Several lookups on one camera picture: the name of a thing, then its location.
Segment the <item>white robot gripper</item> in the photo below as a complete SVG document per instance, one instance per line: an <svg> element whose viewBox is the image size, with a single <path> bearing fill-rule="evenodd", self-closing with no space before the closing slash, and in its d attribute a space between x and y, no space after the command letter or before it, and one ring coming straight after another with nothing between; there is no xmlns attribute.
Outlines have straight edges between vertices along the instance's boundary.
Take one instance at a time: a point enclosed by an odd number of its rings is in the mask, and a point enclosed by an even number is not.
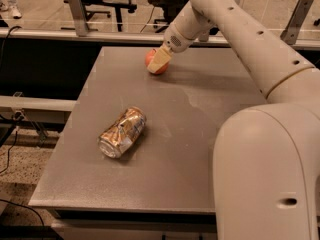
<svg viewBox="0 0 320 240"><path fill-rule="evenodd" d="M195 10L188 2L169 24L164 33L163 45L146 54L146 67L152 74L164 73L172 53L185 51L200 35L208 32L214 23Z"/></svg>

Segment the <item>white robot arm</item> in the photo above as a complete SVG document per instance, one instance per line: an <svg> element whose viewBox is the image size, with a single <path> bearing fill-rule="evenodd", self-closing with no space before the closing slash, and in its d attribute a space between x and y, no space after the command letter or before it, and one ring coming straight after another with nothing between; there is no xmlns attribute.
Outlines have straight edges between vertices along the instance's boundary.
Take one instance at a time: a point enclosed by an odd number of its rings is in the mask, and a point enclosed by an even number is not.
<svg viewBox="0 0 320 240"><path fill-rule="evenodd" d="M319 240L320 70L240 8L236 0L189 0L148 65L217 27L266 104L220 128L213 151L218 240Z"/></svg>

